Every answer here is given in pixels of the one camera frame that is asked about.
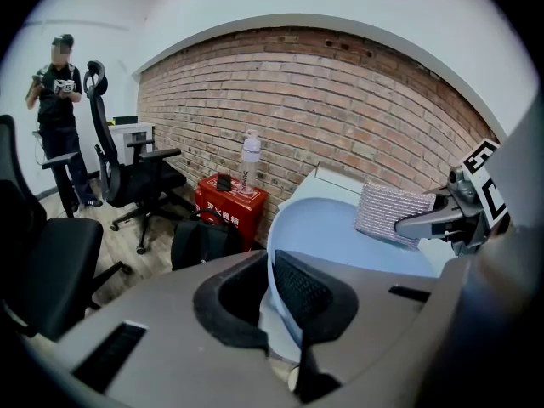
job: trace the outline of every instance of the dark pants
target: dark pants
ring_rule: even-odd
[[[68,164],[71,181],[83,204],[94,200],[95,196],[88,183],[87,169],[79,148],[79,136],[77,135],[76,126],[48,127],[40,125],[40,134],[43,140],[43,150],[48,159],[68,153],[80,153]],[[77,202],[77,197],[71,188],[70,192],[72,201]]]

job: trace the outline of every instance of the water bottle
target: water bottle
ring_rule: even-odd
[[[255,187],[258,159],[261,156],[261,141],[257,130],[247,130],[246,140],[241,149],[240,185],[238,191],[251,194]]]

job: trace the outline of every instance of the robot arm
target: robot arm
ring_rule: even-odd
[[[395,224],[397,233],[411,239],[450,241],[456,255],[475,253],[507,216],[506,206],[485,171],[496,148],[498,145],[488,139],[482,141],[461,166],[450,170],[446,186],[430,191],[437,196],[434,210],[401,219]]]

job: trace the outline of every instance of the mesh chair back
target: mesh chair back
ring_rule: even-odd
[[[100,187],[102,197],[112,203],[122,186],[122,171],[117,160],[117,148],[111,137],[102,100],[102,95],[108,89],[108,79],[105,77],[104,66],[97,60],[90,60],[87,63],[87,68],[88,71],[83,78],[83,89],[91,105],[94,130],[104,151],[101,152],[98,146],[95,147],[100,162]]]

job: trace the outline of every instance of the small black box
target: small black box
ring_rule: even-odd
[[[137,124],[138,123],[138,117],[137,116],[114,116],[113,119],[116,120],[117,126],[122,126],[124,124]]]
[[[226,190],[229,192],[232,189],[232,185],[230,183],[230,175],[226,173],[220,173],[218,175],[218,184],[215,187],[217,190]]]

